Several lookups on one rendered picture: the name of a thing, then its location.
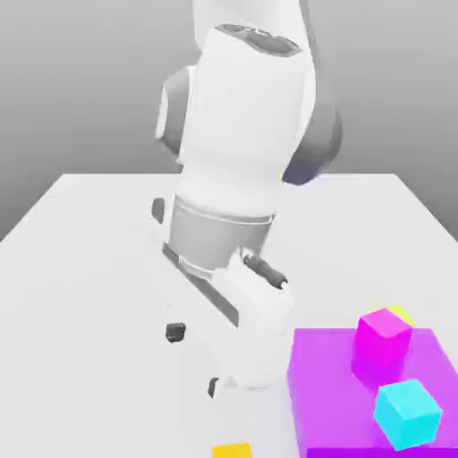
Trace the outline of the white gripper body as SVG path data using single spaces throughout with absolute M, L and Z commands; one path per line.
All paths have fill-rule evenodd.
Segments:
M 200 278 L 167 245 L 157 258 L 157 286 L 169 310 L 215 356 L 227 389 L 260 389 L 283 378 L 293 347 L 295 308 L 287 278 L 256 252 L 236 249 L 226 267 Z

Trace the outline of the small golden yellow cube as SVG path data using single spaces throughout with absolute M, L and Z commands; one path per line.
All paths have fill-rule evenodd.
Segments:
M 248 442 L 216 445 L 212 448 L 211 453 L 211 458 L 252 458 Z

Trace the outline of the small magenta cube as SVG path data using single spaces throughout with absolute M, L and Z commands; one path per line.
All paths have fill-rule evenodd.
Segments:
M 361 316 L 352 345 L 352 373 L 373 391 L 400 380 L 412 326 L 383 308 Z

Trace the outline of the small lemon yellow cube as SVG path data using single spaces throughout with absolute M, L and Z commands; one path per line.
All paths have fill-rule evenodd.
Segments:
M 383 327 L 398 327 L 402 322 L 406 326 L 415 327 L 413 318 L 399 305 L 374 310 L 369 316 L 372 321 Z

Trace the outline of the small cyan cube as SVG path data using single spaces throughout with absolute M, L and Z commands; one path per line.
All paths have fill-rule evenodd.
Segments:
M 396 452 L 433 443 L 442 415 L 443 409 L 418 379 L 377 391 L 373 416 Z

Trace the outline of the large purple box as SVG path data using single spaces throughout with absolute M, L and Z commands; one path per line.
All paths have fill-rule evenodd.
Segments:
M 458 372 L 432 330 L 412 332 L 386 371 L 354 348 L 353 328 L 300 328 L 288 369 L 300 458 L 458 458 Z M 373 417 L 382 385 L 417 379 L 443 410 L 436 440 L 395 451 Z

